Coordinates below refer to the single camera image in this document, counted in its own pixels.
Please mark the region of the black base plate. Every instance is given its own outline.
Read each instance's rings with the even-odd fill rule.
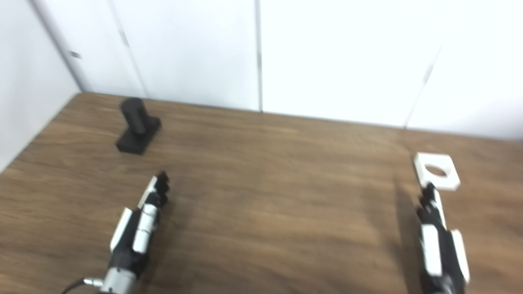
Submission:
[[[153,139],[154,134],[156,134],[156,131],[160,128],[162,123],[158,117],[151,117],[151,125],[152,128],[150,131],[144,135],[133,134],[131,130],[127,129],[125,133],[123,133],[120,140],[118,140],[116,143],[118,150],[120,152],[127,152],[138,155],[143,154],[147,148],[147,145]]]

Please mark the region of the circular hole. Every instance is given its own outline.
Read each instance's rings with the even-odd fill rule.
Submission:
[[[447,174],[445,173],[444,170],[438,168],[438,167],[435,167],[435,166],[431,166],[431,165],[425,165],[425,168],[431,173],[431,174],[435,174],[437,176],[441,176],[441,177],[445,177],[447,176]]]

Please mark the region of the robotic hand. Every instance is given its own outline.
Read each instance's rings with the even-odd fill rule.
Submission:
[[[167,203],[169,181],[165,172],[154,176],[134,210],[125,208],[112,236],[112,252],[104,280],[82,278],[62,294],[80,285],[100,288],[99,294],[129,294],[149,261],[149,242],[160,221],[161,208]]]
[[[419,203],[423,293],[464,294],[470,274],[461,233],[447,230],[441,198],[432,183],[423,189]]]

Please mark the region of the silver metal cylinder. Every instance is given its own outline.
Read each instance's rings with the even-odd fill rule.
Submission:
[[[100,292],[130,294],[135,282],[136,275],[130,270],[112,267],[107,271],[104,285],[100,288]]]

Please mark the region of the white panel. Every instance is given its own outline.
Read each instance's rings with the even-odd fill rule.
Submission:
[[[29,3],[0,0],[0,172],[76,92]]]
[[[259,110],[254,0],[114,0],[149,98]]]
[[[408,127],[523,139],[522,15],[521,1],[461,1]]]
[[[445,1],[261,1],[263,110],[404,126],[441,47]]]
[[[86,91],[146,97],[107,0],[37,2]]]

